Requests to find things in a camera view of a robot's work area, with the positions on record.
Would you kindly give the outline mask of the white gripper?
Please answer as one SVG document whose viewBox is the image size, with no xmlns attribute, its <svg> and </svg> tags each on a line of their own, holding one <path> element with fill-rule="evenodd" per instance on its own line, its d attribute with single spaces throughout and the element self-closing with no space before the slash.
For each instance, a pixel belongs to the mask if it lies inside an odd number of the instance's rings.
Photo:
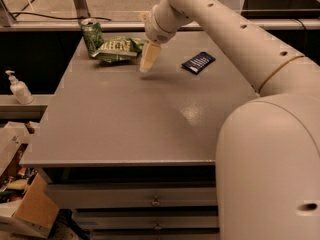
<svg viewBox="0 0 320 240">
<path fill-rule="evenodd" d="M 179 26 L 176 11 L 169 4 L 156 5 L 148 13 L 141 12 L 139 19 L 145 22 L 145 34 L 152 41 L 142 49 L 140 71 L 146 73 L 151 70 L 161 52 L 160 44 L 167 43 Z"/>
</svg>

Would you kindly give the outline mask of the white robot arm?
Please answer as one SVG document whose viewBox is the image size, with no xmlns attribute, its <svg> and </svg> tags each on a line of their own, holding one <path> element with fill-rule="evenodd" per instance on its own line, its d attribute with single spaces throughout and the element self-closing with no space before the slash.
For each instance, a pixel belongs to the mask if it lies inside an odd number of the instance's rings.
<svg viewBox="0 0 320 240">
<path fill-rule="evenodd" d="M 258 94 L 219 133 L 220 239 L 320 240 L 318 65 L 218 0 L 162 0 L 145 17 L 141 71 L 192 21 Z"/>
</svg>

